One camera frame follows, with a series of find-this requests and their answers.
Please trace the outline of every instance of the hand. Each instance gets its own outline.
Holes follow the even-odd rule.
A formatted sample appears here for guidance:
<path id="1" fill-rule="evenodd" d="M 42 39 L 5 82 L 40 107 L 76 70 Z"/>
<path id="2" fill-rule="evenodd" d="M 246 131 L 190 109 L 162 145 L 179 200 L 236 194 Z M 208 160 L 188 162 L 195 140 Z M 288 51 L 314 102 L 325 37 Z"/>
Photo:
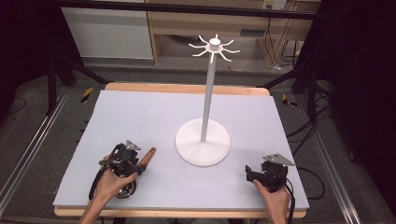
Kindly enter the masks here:
<path id="1" fill-rule="evenodd" d="M 136 176 L 137 173 L 133 173 L 127 177 L 121 178 L 116 176 L 111 169 L 106 169 L 96 185 L 93 198 L 88 203 L 78 223 L 93 224 L 108 201 L 116 196 L 122 187 L 133 182 Z"/>
<path id="2" fill-rule="evenodd" d="M 111 169 L 106 169 L 100 178 L 93 197 L 101 198 L 106 203 L 110 201 L 125 185 L 134 181 L 137 173 L 121 178 L 116 176 Z"/>
<path id="3" fill-rule="evenodd" d="M 278 191 L 270 193 L 260 181 L 254 179 L 253 184 L 265 200 L 268 213 L 273 223 L 286 223 L 286 213 L 288 212 L 290 195 L 286 189 L 280 188 Z"/>

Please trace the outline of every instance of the white pole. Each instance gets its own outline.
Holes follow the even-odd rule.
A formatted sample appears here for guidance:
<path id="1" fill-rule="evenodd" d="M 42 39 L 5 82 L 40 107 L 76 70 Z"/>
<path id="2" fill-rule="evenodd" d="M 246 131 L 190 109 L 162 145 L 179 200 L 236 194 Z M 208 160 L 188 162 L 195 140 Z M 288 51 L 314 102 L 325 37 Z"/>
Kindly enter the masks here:
<path id="1" fill-rule="evenodd" d="M 205 92 L 205 105 L 204 105 L 204 116 L 202 120 L 202 132 L 201 142 L 206 141 L 207 123 L 209 122 L 210 104 L 212 101 L 213 84 L 215 82 L 216 73 L 216 62 L 218 59 L 217 54 L 212 54 L 212 62 L 209 62 L 207 67 L 207 78 L 206 78 L 206 92 Z"/>

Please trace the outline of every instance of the forearm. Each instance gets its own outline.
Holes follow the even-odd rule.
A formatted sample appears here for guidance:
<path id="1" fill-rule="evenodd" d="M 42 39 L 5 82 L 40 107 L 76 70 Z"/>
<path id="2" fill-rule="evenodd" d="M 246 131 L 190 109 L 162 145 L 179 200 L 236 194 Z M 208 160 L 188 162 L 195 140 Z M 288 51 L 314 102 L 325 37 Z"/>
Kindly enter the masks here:
<path id="1" fill-rule="evenodd" d="M 84 211 L 78 224 L 92 224 L 95 223 L 102 210 L 105 208 L 108 200 L 104 198 L 98 198 L 94 196 L 87 204 L 87 208 Z"/>

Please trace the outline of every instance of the wooden table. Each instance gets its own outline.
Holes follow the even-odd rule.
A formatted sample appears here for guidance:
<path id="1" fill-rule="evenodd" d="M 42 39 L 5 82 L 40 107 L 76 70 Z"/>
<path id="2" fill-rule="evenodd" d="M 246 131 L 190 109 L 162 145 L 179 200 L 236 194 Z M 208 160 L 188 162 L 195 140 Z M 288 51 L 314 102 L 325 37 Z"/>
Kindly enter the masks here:
<path id="1" fill-rule="evenodd" d="M 110 83 L 106 85 L 106 91 L 151 91 L 151 92 L 177 92 L 177 93 L 205 93 L 205 86 L 202 85 L 179 85 L 179 84 L 152 84 L 152 83 Z M 263 95 L 270 96 L 267 89 L 235 87 L 235 86 L 215 86 L 214 94 L 234 94 L 234 95 Z M 85 207 L 58 207 L 55 206 L 55 214 L 62 217 L 78 217 L 83 214 Z M 293 217 L 301 218 L 306 214 L 306 210 L 295 210 Z M 101 217 L 179 217 L 179 218 L 268 218 L 265 210 L 200 210 L 200 209 L 104 209 Z"/>

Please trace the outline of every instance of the round white base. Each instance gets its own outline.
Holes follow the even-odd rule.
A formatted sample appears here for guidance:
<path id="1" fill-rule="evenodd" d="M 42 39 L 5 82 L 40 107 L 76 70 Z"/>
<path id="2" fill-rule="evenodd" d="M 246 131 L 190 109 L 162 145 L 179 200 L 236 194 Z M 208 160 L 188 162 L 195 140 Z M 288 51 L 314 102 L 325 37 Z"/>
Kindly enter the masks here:
<path id="1" fill-rule="evenodd" d="M 184 160 L 197 166 L 212 166 L 222 161 L 230 151 L 227 130 L 214 120 L 207 124 L 206 141 L 201 142 L 202 119 L 193 119 L 177 131 L 176 147 Z"/>

